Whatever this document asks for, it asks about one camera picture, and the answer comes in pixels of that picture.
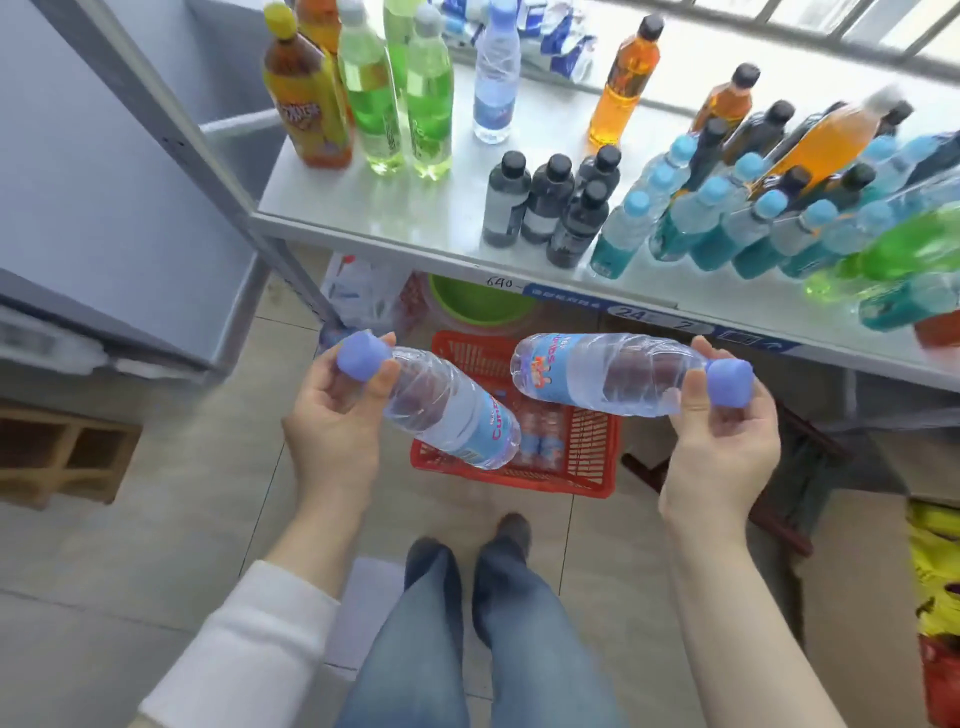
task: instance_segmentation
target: hand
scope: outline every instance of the hand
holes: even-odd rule
[[[708,359],[732,358],[703,336],[693,348]],[[684,376],[680,414],[670,422],[677,447],[660,494],[660,513],[684,533],[744,538],[750,509],[780,461],[773,397],[758,379],[745,409],[711,407],[707,374]]]
[[[392,333],[381,337],[396,344]],[[380,421],[400,367],[393,359],[365,385],[337,370],[340,345],[310,366],[283,435],[297,475],[298,512],[348,509],[360,515],[371,499],[380,459]]]

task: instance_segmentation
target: red plastic basket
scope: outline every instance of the red plastic basket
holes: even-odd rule
[[[456,364],[464,374],[513,408],[523,398],[510,377],[510,358],[516,343],[515,339],[499,336],[438,331],[430,349],[437,356]],[[410,464],[422,471],[450,473],[512,488],[609,497],[616,484],[620,419],[603,412],[565,406],[564,443],[566,454],[560,472],[512,465],[495,471],[482,471],[420,440],[414,440],[410,448]]]

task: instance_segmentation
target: green bucket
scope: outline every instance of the green bucket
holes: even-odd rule
[[[465,280],[430,275],[430,292],[457,321],[482,328],[502,327],[530,313],[536,299]]]

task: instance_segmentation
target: person's right hand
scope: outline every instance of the person's right hand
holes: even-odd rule
[[[708,359],[732,358],[697,336],[693,348]],[[745,409],[712,407],[707,374],[687,372],[680,414],[670,422],[677,447],[660,494],[667,523],[690,534],[739,535],[757,496],[780,461],[773,397],[758,379]]]

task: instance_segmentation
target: water bottle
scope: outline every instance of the water bottle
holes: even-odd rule
[[[656,222],[656,218],[650,215],[647,193],[631,192],[623,205],[610,213],[600,230],[590,268],[604,278],[620,278],[636,251],[647,241]]]
[[[383,416],[442,450],[482,470],[509,463],[520,445],[513,413],[453,364],[419,349],[392,349],[368,331],[344,340],[337,367],[357,381],[367,381],[389,358],[400,376]]]
[[[520,36],[516,0],[492,0],[490,23],[477,41],[473,82],[473,133],[487,144],[510,136],[520,84]]]
[[[632,333],[539,333],[516,345],[514,386],[535,400],[612,415],[659,417],[680,411],[691,369],[707,370],[710,401],[745,407],[754,370],[742,359],[706,359],[672,339]]]

